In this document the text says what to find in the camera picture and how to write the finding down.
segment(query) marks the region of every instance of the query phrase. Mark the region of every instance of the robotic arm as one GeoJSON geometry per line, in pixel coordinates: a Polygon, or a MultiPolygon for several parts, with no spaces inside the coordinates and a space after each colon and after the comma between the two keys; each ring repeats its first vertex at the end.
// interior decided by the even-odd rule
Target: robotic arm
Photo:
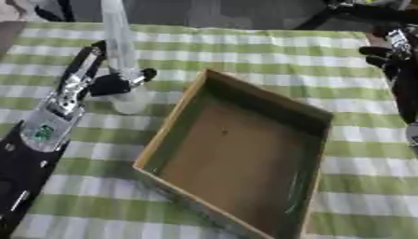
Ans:
{"type": "Polygon", "coordinates": [[[104,41],[82,49],[57,89],[0,142],[0,238],[11,235],[53,172],[85,112],[85,97],[129,92],[157,74],[147,68],[134,77],[112,73],[96,78],[105,51],[104,41]]]}

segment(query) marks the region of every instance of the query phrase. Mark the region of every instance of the clear plastic bottle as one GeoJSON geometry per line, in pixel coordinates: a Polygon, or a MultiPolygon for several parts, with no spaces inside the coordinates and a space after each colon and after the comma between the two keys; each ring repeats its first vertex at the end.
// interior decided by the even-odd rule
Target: clear plastic bottle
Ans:
{"type": "MultiPolygon", "coordinates": [[[[132,41],[132,32],[121,0],[102,0],[107,60],[111,72],[119,72],[124,77],[136,78],[140,75],[137,55],[132,41]]],[[[131,92],[108,96],[113,107],[122,114],[137,114],[150,101],[144,85],[131,92]]]]}

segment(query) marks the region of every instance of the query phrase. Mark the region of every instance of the white and green tablecloth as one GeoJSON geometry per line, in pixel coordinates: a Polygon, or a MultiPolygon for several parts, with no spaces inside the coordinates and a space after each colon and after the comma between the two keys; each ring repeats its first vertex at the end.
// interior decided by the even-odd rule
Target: white and green tablecloth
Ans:
{"type": "MultiPolygon", "coordinates": [[[[418,238],[418,161],[383,74],[360,33],[236,31],[134,25],[139,63],[159,74],[137,116],[102,99],[88,114],[15,238],[220,239],[192,211],[136,179],[132,162],[204,67],[335,113],[306,238],[418,238]]],[[[101,24],[29,23],[0,63],[1,133],[47,95],[101,24]]]]}

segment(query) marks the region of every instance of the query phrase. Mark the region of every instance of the cardboard box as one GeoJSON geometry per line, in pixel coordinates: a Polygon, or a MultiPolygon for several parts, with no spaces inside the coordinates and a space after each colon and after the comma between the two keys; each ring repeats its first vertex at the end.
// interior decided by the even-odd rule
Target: cardboard box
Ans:
{"type": "Polygon", "coordinates": [[[332,115],[206,70],[137,159],[141,180],[250,238],[299,238],[332,115]]]}

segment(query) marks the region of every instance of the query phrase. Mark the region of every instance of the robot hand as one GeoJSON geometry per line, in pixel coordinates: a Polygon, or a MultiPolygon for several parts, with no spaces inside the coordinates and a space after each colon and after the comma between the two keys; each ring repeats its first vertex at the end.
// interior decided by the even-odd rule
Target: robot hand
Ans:
{"type": "Polygon", "coordinates": [[[386,30],[379,35],[391,44],[383,47],[362,47],[366,61],[383,70],[397,101],[400,116],[413,123],[418,112],[418,38],[413,28],[386,30]]]}

